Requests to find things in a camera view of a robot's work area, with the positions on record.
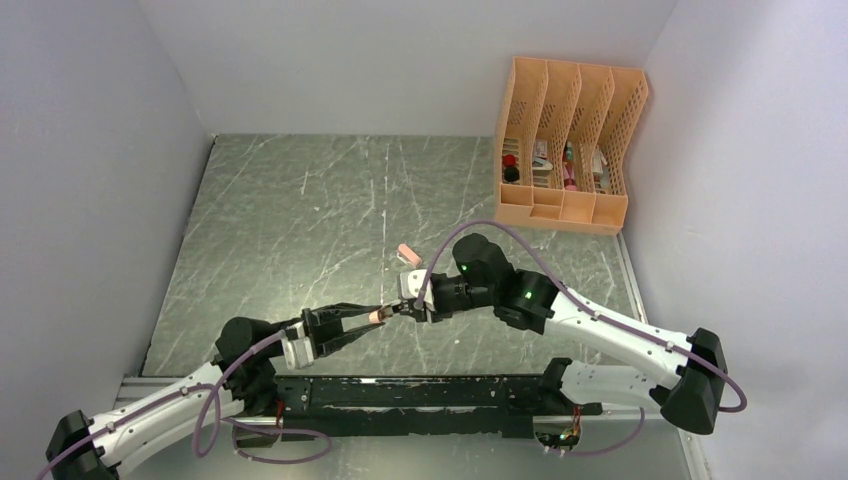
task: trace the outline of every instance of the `perforated divider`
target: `perforated divider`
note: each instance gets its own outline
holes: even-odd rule
[[[557,230],[613,235],[627,210],[622,163],[648,89],[641,70],[516,57],[495,132],[495,219]],[[533,186],[536,139],[548,142],[553,169]],[[577,191],[563,184],[563,152],[574,148]],[[596,191],[596,149],[609,186]],[[502,177],[503,155],[518,160],[519,184]]]

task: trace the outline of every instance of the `robotic arm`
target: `robotic arm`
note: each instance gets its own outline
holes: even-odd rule
[[[275,402],[282,399],[270,362],[273,357],[284,356],[290,369],[303,368],[379,328],[390,317],[404,315],[436,323],[455,312],[481,307],[493,307],[495,316],[510,327],[563,335],[627,365],[554,359],[536,386],[547,414],[562,414],[575,405],[597,405],[592,402],[659,407],[663,417],[681,429],[712,433],[725,382],[681,351],[693,352],[710,362],[712,370],[726,373],[715,334],[698,329],[687,337],[637,322],[571,289],[566,295],[547,276],[513,268],[503,251],[480,234],[459,240],[453,256],[459,275],[433,274],[425,283],[425,270],[401,274],[399,299],[388,305],[342,303],[305,309],[299,317],[275,324],[231,319],[216,342],[219,354],[215,360],[183,380],[90,419],[81,411],[65,416],[47,449],[48,468],[57,480],[120,478],[191,434],[198,423],[214,424],[217,429],[216,412],[220,412],[220,420],[273,411]],[[423,305],[416,306],[422,289],[426,291]],[[376,312],[371,317],[375,323],[344,331],[342,318],[371,312]],[[624,327],[601,321],[602,315]],[[666,345],[659,347],[640,332],[659,337]],[[209,398],[217,384],[223,388]],[[220,408],[199,420],[204,404],[208,407],[212,401]]]

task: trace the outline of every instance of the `wall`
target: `wall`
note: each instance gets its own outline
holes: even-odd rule
[[[513,55],[639,66],[677,0],[140,0],[216,133],[491,135]]]
[[[140,366],[209,143],[135,2],[0,1],[0,477]]]
[[[646,63],[625,233],[652,321],[718,332],[750,397],[705,440],[716,479],[848,471],[846,23],[681,1]]]

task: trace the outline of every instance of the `floor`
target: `floor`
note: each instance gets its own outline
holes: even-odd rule
[[[455,226],[492,217],[492,148],[488,137],[219,136],[142,374],[190,373],[234,316],[276,322],[303,307],[396,298],[397,275],[408,269],[398,244],[427,261]],[[505,234],[475,231],[517,267],[534,268]],[[635,315],[613,237],[519,231],[567,285]],[[449,258],[439,260],[444,270],[456,273]],[[300,373],[538,373],[554,356],[615,363],[481,310],[432,325],[392,319]],[[275,367],[283,372],[285,362]]]

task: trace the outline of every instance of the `gray wall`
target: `gray wall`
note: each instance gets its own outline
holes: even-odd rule
[[[848,471],[846,24],[840,0],[681,1],[646,64],[625,233],[648,316],[718,332],[750,397],[706,439],[716,479]]]
[[[216,133],[491,135],[512,55],[644,63],[677,0],[140,0]]]
[[[0,476],[139,367],[209,147],[133,1],[0,1]]]

